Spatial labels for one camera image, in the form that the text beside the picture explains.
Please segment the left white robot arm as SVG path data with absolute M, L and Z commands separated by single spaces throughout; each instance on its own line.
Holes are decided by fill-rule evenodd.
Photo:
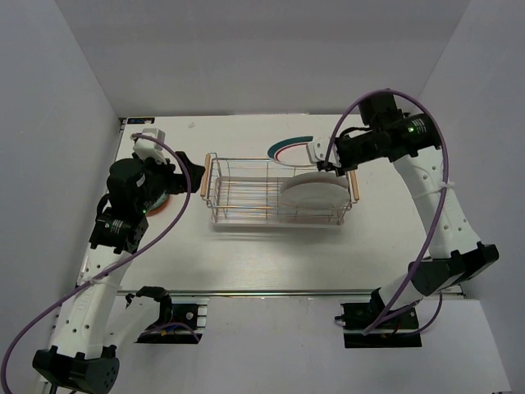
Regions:
M 75 392 L 108 393 L 120 369 L 126 345 L 150 328 L 173 318 L 171 297 L 158 286 L 129 295 L 128 305 L 112 326 L 107 324 L 121 281 L 148 229 L 147 213 L 163 196 L 199 191 L 205 168 L 183 152 L 181 173 L 161 154 L 133 154 L 109 169 L 107 193 L 98 204 L 89 238 L 85 277 L 64 326 L 47 350 L 39 350 L 33 367 L 52 387 Z

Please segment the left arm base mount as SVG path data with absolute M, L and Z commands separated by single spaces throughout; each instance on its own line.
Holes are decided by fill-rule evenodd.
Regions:
M 159 307 L 159 311 L 154 314 L 157 319 L 140 334 L 137 343 L 199 344 L 205 328 L 205 314 L 199 311 L 204 304 L 174 301 L 167 290 L 158 286 L 144 286 L 134 295 L 128 294 L 128 305 L 134 298 L 152 299 Z

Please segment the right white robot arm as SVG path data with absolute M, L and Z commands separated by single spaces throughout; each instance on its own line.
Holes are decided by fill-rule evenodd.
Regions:
M 338 122 L 329 138 L 308 143 L 310 162 L 341 176 L 387 159 L 408 188 L 426 232 L 408 271 L 371 294 L 371 319 L 387 328 L 399 319 L 401 309 L 474 278 L 500 253 L 481 240 L 465 216 L 450 179 L 444 136 L 427 108 L 392 89 L 365 94 L 350 107 L 359 111 L 362 133 L 350 136 Z

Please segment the orange plate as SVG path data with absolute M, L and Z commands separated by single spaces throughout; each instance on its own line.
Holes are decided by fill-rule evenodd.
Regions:
M 147 215 L 148 217 L 151 217 L 151 216 L 154 216 L 154 215 L 159 214 L 163 209 L 165 209 L 165 208 L 169 205 L 170 200 L 171 200 L 171 198 L 169 197 L 169 200 L 168 200 L 168 201 L 167 201 L 167 202 L 166 202 L 161 208 L 154 209 L 154 210 L 150 209 L 150 210 L 146 213 L 146 215 Z

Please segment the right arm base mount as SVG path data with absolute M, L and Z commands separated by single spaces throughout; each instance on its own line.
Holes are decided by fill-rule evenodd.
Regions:
M 400 309 L 392 309 L 368 334 L 371 326 L 386 306 L 379 290 L 372 292 L 368 302 L 347 302 L 340 305 L 341 313 L 334 317 L 335 324 L 343 329 L 345 349 L 397 349 L 421 348 L 419 321 L 415 306 L 418 302 Z

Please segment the teal plate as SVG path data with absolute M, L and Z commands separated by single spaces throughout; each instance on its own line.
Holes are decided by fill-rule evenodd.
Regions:
M 151 209 L 161 208 L 169 200 L 169 195 L 162 195 L 152 206 Z

